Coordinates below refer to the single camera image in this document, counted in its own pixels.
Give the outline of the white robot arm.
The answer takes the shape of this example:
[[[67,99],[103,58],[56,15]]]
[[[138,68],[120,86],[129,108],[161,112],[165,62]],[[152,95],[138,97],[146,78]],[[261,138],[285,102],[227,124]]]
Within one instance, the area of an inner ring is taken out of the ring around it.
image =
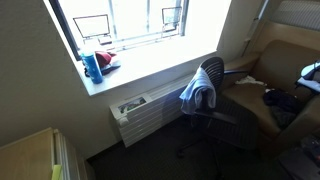
[[[300,78],[295,82],[297,87],[306,87],[314,94],[320,93],[320,60],[305,66],[300,73]]]

